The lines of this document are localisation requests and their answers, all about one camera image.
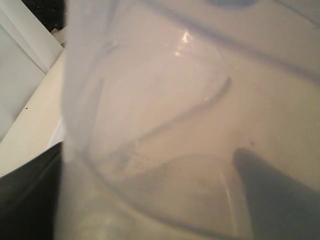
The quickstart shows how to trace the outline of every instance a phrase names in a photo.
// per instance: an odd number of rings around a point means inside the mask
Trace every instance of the clear plastic container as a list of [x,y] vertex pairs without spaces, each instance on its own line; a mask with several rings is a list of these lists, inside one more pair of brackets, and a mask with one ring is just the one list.
[[320,191],[314,23],[268,0],[69,0],[68,15],[57,240],[256,238],[260,162]]

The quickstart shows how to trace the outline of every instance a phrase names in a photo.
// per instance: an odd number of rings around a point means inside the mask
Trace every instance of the plastic container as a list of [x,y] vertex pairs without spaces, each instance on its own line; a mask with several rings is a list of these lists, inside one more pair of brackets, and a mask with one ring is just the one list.
[[320,190],[311,22],[266,0],[68,11],[57,240],[252,239],[263,169]]

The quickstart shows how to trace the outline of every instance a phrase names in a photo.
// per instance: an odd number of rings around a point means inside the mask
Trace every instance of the translucent plastic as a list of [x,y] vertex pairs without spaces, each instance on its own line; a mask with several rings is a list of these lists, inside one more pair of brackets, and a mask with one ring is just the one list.
[[260,161],[320,191],[305,17],[268,0],[70,0],[68,25],[56,239],[252,239]]

